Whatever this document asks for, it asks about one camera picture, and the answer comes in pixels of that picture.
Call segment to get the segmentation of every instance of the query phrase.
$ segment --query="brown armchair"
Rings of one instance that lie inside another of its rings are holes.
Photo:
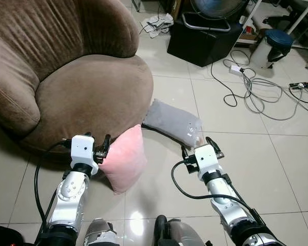
[[[141,123],[153,82],[138,42],[119,0],[0,0],[0,125],[42,153],[62,137],[90,131],[101,143]]]

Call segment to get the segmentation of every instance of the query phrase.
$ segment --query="gray pillow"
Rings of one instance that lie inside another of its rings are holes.
[[[143,124],[187,146],[195,147],[199,140],[202,121],[191,113],[154,99]]]

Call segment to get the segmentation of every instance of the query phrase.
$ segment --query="pink pillow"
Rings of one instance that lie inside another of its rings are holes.
[[[146,164],[141,126],[136,125],[111,144],[99,169],[107,176],[114,192],[121,194],[137,181]]]

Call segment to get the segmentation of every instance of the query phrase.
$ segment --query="armchair armrest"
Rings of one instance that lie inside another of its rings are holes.
[[[119,0],[80,0],[85,53],[131,57],[139,35],[128,9]]]

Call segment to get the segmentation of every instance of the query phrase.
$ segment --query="black box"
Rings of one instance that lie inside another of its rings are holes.
[[[201,21],[201,25],[210,26],[214,22],[214,25],[223,26],[221,20],[205,21]],[[167,52],[200,67],[214,63],[229,54],[242,33],[240,24],[229,24],[229,32],[201,31],[184,26],[182,20],[178,19],[171,30]]]

